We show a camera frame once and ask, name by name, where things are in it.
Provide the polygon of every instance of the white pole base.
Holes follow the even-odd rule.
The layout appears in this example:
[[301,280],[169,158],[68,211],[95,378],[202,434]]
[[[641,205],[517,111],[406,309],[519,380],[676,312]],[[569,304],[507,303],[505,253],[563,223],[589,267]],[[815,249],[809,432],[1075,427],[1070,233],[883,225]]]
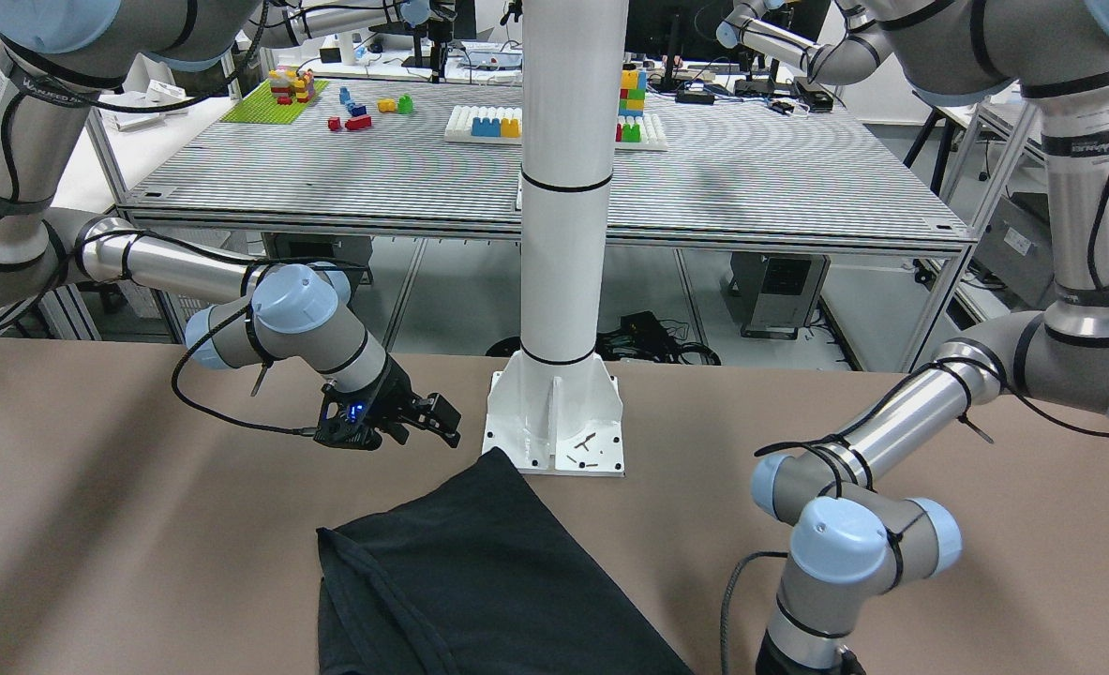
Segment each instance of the white pole base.
[[[587,386],[572,395],[567,376]],[[625,475],[622,405],[615,377],[597,355],[572,367],[545,367],[517,351],[491,376],[482,451],[502,449],[521,473]]]

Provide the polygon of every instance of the white lego baseplate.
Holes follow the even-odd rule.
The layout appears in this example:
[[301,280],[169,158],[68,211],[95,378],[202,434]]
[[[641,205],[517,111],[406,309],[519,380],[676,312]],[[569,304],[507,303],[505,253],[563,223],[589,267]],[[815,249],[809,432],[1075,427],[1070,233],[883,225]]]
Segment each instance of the white lego baseplate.
[[[525,122],[521,119],[520,108],[489,108],[489,106],[455,106],[450,112],[450,121],[446,123],[446,141],[451,143],[485,143],[489,145],[520,145],[520,136],[474,136],[471,127],[476,119],[497,120],[503,123],[506,120],[517,120],[521,136],[525,132]],[[662,120],[658,115],[650,114],[639,116],[618,116],[617,124],[635,124],[641,129],[641,141],[637,143],[618,142],[618,150],[670,150],[667,142],[667,133],[662,129]]]

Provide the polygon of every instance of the floor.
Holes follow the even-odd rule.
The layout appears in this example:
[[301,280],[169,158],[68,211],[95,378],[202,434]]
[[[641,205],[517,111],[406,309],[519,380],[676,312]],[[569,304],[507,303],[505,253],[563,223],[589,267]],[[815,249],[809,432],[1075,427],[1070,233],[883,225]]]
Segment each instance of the floor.
[[[873,126],[872,131],[897,156],[908,151],[917,127]],[[913,171],[930,181],[939,133],[927,142]],[[953,200],[955,213],[969,222],[986,183],[979,172],[998,161],[1000,144],[981,143],[967,162]],[[1021,167],[1014,185],[1037,184],[1039,172]],[[257,248],[257,239],[252,239]],[[482,355],[491,345],[520,330],[520,255],[510,243],[464,241],[374,239],[370,266],[374,284],[357,289],[358,317],[395,351],[404,354]],[[887,278],[909,285],[910,259],[845,257],[833,260],[830,285],[854,285],[843,298],[858,303],[871,294],[859,292],[865,278]],[[600,307],[600,330],[618,328],[619,318],[653,311],[674,326],[682,341],[712,347],[724,365],[753,368],[851,368],[842,349],[835,313],[818,307],[813,328],[800,330],[794,340],[742,337],[734,299],[726,294],[731,279],[729,253],[680,252],[668,247],[615,246],[607,249]],[[99,296],[85,295],[100,333],[106,340],[169,341],[160,319],[139,319],[129,307],[104,314]],[[838,315],[862,313],[837,307]],[[893,330],[910,330],[909,317],[894,317]],[[894,362],[893,355],[884,362]]]

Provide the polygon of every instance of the black cloth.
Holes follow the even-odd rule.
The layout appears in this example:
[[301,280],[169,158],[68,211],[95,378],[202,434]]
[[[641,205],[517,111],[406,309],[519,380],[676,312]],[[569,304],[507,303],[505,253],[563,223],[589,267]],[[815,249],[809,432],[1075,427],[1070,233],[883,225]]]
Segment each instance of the black cloth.
[[318,548],[322,675],[690,672],[500,450]]

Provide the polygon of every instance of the brown table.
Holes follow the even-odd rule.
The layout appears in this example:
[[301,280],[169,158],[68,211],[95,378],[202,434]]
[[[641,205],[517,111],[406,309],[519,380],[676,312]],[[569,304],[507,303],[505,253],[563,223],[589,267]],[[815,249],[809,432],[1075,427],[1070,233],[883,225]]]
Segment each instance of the brown table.
[[[471,464],[489,359],[401,357],[423,392],[464,411],[457,450],[342,452],[213,422],[180,405],[169,346],[0,340],[0,674],[315,672],[315,526],[426,494]],[[813,437],[893,376],[618,364],[623,479],[532,487],[696,672],[718,671],[718,611],[746,552],[790,530],[755,509],[751,450]],[[192,368],[195,397],[305,426],[317,376]],[[1089,416],[1067,413],[1080,422]],[[1109,441],[999,401],[881,482],[927,495],[966,552],[938,580],[867,604],[851,640],[872,675],[1109,672]],[[780,563],[734,601],[734,662],[751,672]]]

